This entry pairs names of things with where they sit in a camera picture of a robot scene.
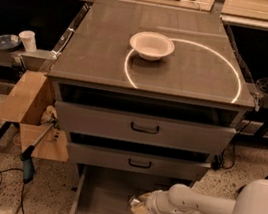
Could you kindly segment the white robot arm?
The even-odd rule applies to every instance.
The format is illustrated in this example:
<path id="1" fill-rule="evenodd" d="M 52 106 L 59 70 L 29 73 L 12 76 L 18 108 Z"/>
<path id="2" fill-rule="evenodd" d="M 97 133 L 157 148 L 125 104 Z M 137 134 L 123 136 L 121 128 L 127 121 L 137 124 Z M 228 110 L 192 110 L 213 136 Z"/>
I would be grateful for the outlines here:
<path id="1" fill-rule="evenodd" d="M 134 214 L 268 214 L 268 180 L 252 181 L 236 199 L 207 196 L 189 186 L 175 184 L 129 200 Z"/>

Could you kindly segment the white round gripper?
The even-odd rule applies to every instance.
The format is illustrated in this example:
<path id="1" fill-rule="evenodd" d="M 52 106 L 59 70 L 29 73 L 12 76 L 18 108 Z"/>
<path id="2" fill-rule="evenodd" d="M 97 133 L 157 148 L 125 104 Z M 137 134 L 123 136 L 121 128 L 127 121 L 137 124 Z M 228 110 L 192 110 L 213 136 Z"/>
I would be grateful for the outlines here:
<path id="1" fill-rule="evenodd" d="M 146 200 L 146 206 L 142 204 L 132 206 L 131 211 L 133 214 L 149 214 L 149 212 L 151 214 L 170 214 L 173 209 L 170 204 L 168 191 L 158 190 L 152 193 L 148 192 L 139 195 L 139 198 Z"/>

